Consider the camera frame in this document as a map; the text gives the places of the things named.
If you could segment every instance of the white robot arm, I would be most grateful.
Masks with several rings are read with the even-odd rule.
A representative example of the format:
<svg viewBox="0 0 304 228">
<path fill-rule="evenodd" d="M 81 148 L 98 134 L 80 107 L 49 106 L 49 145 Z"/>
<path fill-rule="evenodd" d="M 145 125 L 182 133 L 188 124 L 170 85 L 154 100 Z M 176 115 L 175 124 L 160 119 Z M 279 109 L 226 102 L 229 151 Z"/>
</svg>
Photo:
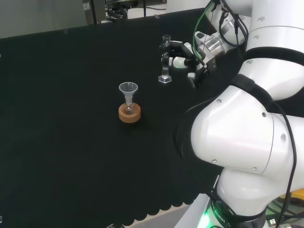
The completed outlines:
<svg viewBox="0 0 304 228">
<path fill-rule="evenodd" d="M 304 86 L 304 1 L 226 2 L 235 13 L 243 15 L 249 30 L 246 60 L 239 74 L 252 79 L 275 101 L 295 95 Z M 213 12 L 212 24 L 216 29 L 220 8 L 218 5 Z M 223 26 L 229 26 L 230 21 L 228 17 Z M 235 34 L 226 34 L 233 42 Z M 212 51 L 210 45 L 207 49 L 216 57 L 218 50 L 224 54 L 229 47 L 225 49 L 221 37 L 213 35 L 207 41 L 218 40 L 219 47 Z M 288 116 L 288 120 L 297 149 L 291 186 L 294 191 L 304 188 L 304 119 Z M 203 109 L 193 123 L 191 143 L 200 159 L 225 167 L 217 192 L 237 215 L 258 215 L 269 202 L 286 192 L 293 150 L 285 120 L 280 114 L 268 112 L 244 90 L 229 86 Z M 220 226 L 215 216 L 211 220 Z"/>
</svg>

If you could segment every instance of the yellow object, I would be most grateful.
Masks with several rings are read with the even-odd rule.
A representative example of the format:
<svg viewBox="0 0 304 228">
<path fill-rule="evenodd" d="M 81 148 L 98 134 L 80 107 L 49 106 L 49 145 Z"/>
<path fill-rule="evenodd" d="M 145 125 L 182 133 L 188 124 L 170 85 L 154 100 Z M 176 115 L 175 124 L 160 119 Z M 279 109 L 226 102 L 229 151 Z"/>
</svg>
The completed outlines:
<svg viewBox="0 0 304 228">
<path fill-rule="evenodd" d="M 291 193 L 291 198 L 298 198 L 304 200 L 304 189 L 293 191 Z"/>
</svg>

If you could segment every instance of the table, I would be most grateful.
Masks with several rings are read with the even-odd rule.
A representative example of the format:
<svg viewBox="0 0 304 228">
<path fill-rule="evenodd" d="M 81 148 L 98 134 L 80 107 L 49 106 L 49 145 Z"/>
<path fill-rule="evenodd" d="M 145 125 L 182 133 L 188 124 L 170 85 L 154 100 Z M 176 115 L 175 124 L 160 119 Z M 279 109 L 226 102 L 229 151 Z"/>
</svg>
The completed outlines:
<svg viewBox="0 0 304 228">
<path fill-rule="evenodd" d="M 164 34 L 191 41 L 202 10 L 0 40 L 0 215 L 6 228 L 132 224 L 191 204 L 221 168 L 191 158 L 197 185 L 170 132 L 189 107 L 228 85 L 242 59 L 231 52 L 199 90 L 184 70 L 158 82 Z M 199 30 L 206 32 L 204 20 Z M 137 124 L 119 121 L 120 83 L 132 81 Z M 303 90 L 280 102 L 304 116 Z M 183 127 L 189 131 L 191 115 Z M 185 146 L 190 151 L 189 143 Z"/>
</svg>

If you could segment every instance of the wall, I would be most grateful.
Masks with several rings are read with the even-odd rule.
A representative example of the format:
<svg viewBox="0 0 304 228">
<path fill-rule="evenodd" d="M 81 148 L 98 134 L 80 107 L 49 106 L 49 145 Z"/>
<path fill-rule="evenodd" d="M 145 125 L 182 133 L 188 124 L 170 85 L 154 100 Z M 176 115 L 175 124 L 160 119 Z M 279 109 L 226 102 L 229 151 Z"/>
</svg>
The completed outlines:
<svg viewBox="0 0 304 228">
<path fill-rule="evenodd" d="M 82 0 L 0 0 L 0 38 L 84 25 Z"/>
<path fill-rule="evenodd" d="M 207 6 L 210 0 L 167 0 L 167 13 Z"/>
</svg>

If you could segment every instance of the test tube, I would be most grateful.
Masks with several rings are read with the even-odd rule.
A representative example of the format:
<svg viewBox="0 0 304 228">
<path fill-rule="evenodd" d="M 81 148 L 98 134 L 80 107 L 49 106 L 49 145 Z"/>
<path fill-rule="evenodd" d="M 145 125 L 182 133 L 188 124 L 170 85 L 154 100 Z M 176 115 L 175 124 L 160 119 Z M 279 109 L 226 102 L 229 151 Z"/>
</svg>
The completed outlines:
<svg viewBox="0 0 304 228">
<path fill-rule="evenodd" d="M 170 41 L 170 35 L 164 35 L 162 37 L 162 71 L 161 76 L 158 76 L 158 80 L 162 83 L 168 83 L 172 81 L 172 77 L 169 75 Z"/>
</svg>

